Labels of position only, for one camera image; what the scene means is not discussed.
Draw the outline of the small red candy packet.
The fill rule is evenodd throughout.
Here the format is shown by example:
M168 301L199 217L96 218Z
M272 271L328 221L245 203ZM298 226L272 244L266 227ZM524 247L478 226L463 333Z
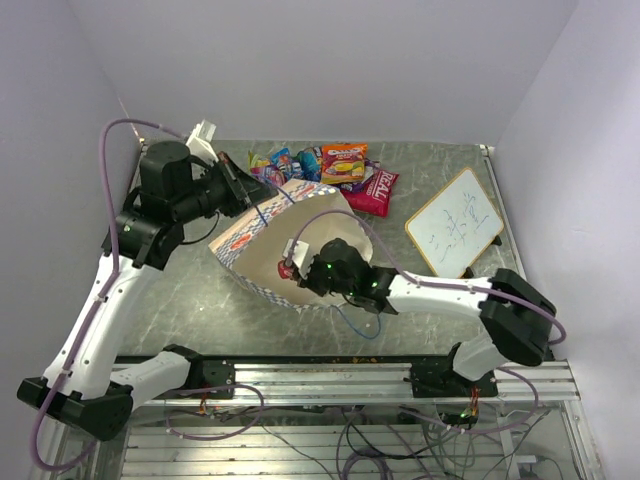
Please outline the small red candy packet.
M278 275L282 279L294 279L296 275L296 268L294 265L288 265L285 260L281 260L277 264Z

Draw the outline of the blue candy packet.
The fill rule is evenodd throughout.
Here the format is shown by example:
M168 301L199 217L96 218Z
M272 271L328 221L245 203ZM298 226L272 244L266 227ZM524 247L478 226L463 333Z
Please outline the blue candy packet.
M285 181L291 179L304 179L304 172L300 162L291 155L285 147L270 156L271 164L278 169Z

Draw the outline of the checkered paper bag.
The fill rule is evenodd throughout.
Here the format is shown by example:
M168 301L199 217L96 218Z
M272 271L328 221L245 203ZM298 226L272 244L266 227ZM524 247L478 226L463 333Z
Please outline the checkered paper bag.
M290 180L276 189L275 197L241 215L209 248L242 287L272 304L299 313L331 309L342 314L342 294L321 297L278 272L290 248L298 264L302 253L313 256L336 238L364 260L372 259L371 240L338 188Z

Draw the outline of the blue snack packet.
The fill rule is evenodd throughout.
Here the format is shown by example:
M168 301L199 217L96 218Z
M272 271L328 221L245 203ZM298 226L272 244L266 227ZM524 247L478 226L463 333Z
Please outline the blue snack packet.
M296 155L305 180L320 182L322 175L322 149L318 146L305 148Z

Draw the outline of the pink crisps bag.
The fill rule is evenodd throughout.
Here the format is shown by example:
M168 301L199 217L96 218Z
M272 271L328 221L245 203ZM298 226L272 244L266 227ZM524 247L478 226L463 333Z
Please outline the pink crisps bag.
M399 177L398 173L381 169L360 191L342 190L341 193L354 211L386 218L392 190Z

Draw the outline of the orange snack packet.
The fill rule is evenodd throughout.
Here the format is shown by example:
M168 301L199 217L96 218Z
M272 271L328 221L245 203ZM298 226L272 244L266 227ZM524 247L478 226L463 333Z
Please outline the orange snack packet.
M363 178L368 145L356 144L327 144L322 149L321 182L337 185L356 182Z

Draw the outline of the purple snack pack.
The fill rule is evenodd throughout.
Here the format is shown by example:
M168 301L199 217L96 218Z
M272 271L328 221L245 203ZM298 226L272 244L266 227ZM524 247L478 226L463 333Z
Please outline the purple snack pack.
M347 182L339 185L342 191L348 193L358 193L365 189L367 184L373 179L374 175L380 170L380 162L370 159L365 160L364 176L356 182Z

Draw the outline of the green snack packet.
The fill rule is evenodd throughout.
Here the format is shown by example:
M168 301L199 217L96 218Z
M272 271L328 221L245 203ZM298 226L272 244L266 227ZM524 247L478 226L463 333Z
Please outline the green snack packet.
M262 174L267 168L272 166L269 157L260 155L256 152L248 152L249 170L254 174Z

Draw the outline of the purple chocolate pack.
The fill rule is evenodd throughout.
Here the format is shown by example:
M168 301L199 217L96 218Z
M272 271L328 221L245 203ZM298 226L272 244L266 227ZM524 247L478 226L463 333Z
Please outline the purple chocolate pack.
M250 173L265 183L283 186L287 179L286 176L274 165L263 165L251 167Z

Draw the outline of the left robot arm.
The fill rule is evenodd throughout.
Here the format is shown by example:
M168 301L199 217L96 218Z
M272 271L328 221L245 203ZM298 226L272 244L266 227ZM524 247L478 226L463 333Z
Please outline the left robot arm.
M206 383L202 355L178 345L113 369L129 313L183 245L185 225L233 218L275 194L225 153L179 141L149 146L139 178L116 217L118 244L104 241L94 285L69 337L45 372L24 379L17 392L22 402L98 441L116 437L147 401L171 390L192 397Z

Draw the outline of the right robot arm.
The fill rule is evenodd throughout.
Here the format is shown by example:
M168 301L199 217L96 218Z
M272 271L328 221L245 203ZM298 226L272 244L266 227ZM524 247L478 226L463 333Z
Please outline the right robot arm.
M471 279L420 276L373 266L341 238L317 253L305 242L291 243L284 261L299 287L320 297L337 294L370 313L427 312L479 321L481 333L455 344L440 373L452 395L465 394L509 362L537 367L547 354L555 307L510 269Z

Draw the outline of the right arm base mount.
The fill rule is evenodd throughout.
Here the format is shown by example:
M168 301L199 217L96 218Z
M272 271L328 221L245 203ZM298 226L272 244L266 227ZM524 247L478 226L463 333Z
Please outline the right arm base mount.
M493 371L475 381L453 371L454 354L460 345L460 342L454 344L446 356L428 355L411 365L403 381L410 385L414 398L470 398L473 392L481 398L498 395L497 386L491 381Z

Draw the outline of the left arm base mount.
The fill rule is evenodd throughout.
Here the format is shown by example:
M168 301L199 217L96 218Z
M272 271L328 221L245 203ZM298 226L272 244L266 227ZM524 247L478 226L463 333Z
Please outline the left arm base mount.
M175 395L176 391L189 390L194 395L194 390L198 390L198 395L207 394L213 399L231 399L233 390L229 390L229 387L235 379L234 366L225 360L204 360L196 362L195 365L189 361L162 365L144 379L136 396L145 402Z

